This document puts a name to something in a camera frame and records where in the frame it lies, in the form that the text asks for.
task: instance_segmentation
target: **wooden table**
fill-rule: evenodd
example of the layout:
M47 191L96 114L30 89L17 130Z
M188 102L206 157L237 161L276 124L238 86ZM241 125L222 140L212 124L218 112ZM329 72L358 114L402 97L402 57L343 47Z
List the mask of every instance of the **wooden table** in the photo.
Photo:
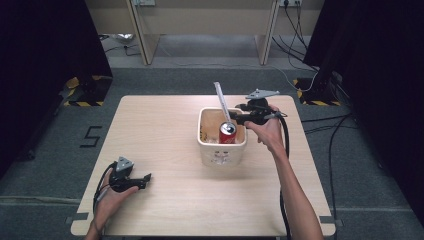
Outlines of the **wooden table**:
M233 107L245 96L225 96ZM290 162L318 217L331 216L294 104L289 96L268 98L288 115ZM220 107L217 96L125 96L116 111L93 174L78 208L86 220L71 231L85 235L95 188L119 156L134 162L131 178L152 173L147 188L132 195L109 221L116 236L282 236L279 182L272 155L248 130L248 143L236 167L202 163L197 121L203 107ZM335 226L321 223L324 235Z

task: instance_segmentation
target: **handheld controller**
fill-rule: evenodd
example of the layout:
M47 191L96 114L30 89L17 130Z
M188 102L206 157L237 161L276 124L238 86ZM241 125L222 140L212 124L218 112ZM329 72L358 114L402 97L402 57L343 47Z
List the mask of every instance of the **handheld controller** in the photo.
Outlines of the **handheld controller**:
M269 107L266 97L280 94L278 91L265 91L256 89L256 91L249 94L246 99L250 99L247 104L239 104L236 108L240 108L242 111L249 111L249 114L238 114L236 112L230 112L230 117L236 120L238 125L244 125L244 122L251 121L258 125L265 124L268 119L274 117L286 117L285 114L274 111Z
M114 191L123 192L133 186L137 186L138 189L146 188L152 176L151 173L143 178L130 179L129 175L134 167L134 163L124 157L119 157L118 162L115 163L109 177L109 186Z

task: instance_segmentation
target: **human hand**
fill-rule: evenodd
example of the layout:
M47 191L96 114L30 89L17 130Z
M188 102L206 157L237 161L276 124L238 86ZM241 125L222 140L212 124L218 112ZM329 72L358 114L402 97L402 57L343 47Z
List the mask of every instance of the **human hand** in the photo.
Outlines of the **human hand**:
M272 110L279 111L273 105L269 105ZM252 129L258 136L258 143L263 143L268 150L274 153L277 148L284 149L283 137L281 133L281 123L278 118L269 119L264 125L257 125L251 121L246 121L244 126Z
M101 188L104 189L103 191L106 191L106 193L103 195L101 200L97 203L97 206L95 209L94 219L99 229L103 229L107 220L110 217L112 217L116 213L116 211L118 211L119 207L125 201L125 199L127 199L130 195L138 191L137 186L131 187L124 192L114 191L108 185L111 172L112 172L112 169L110 169L105 175Z

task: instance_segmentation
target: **forearm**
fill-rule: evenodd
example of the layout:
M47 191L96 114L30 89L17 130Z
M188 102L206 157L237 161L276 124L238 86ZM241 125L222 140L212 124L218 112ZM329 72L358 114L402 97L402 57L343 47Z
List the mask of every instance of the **forearm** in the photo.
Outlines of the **forearm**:
M94 216L94 219L90 223L85 240L98 240L102 236L103 229L106 225L106 216Z
M323 239L314 209L293 172L284 147L273 146L271 152L275 159L293 238Z

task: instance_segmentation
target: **wall outlet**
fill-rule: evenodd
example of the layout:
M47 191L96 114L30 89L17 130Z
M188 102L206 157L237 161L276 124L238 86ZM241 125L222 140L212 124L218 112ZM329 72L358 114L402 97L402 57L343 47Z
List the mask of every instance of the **wall outlet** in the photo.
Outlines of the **wall outlet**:
M280 7L284 7L284 1L285 0L280 0ZM297 6L302 6L302 0L287 0L289 2L289 5L287 5L287 7L297 7Z
M135 6L155 6L155 0L133 0Z

